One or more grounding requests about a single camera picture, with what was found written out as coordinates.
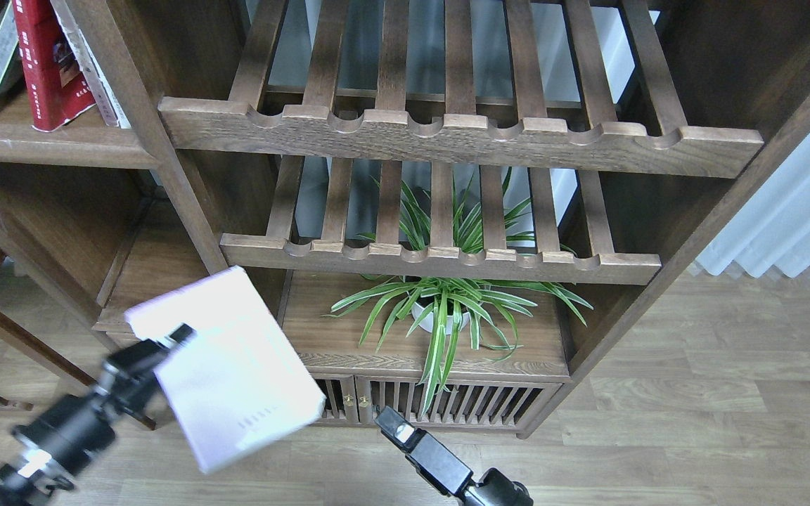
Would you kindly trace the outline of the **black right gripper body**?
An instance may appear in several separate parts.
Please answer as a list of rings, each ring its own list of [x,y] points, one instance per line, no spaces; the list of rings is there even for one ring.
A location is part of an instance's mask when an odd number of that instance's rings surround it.
[[[498,468],[491,467],[481,481],[469,480],[458,493],[460,505],[534,505],[528,489],[520,481],[513,481]]]

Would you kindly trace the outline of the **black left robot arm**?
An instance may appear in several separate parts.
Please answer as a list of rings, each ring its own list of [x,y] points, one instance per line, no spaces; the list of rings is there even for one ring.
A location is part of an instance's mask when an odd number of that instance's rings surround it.
[[[84,396],[65,395],[33,422],[14,427],[25,447],[0,468],[0,505],[45,505],[115,442],[113,423],[142,420],[158,390],[155,369],[195,330],[180,324],[166,339],[146,339],[109,355],[103,374]]]

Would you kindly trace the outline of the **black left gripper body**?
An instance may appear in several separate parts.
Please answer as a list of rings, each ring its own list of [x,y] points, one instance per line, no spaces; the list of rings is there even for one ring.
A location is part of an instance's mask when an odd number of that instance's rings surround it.
[[[107,356],[99,381],[82,397],[65,395],[28,425],[13,430],[25,445],[18,473],[51,479],[76,477],[115,441],[112,425],[128,415],[142,420],[158,387],[155,366],[172,350],[153,340]]]

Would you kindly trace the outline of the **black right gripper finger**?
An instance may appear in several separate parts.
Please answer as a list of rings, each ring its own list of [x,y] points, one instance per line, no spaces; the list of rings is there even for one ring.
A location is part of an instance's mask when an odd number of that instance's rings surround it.
[[[473,471],[466,464],[430,432],[407,422],[398,411],[386,406],[374,423],[438,493],[463,496],[468,487],[476,484]]]

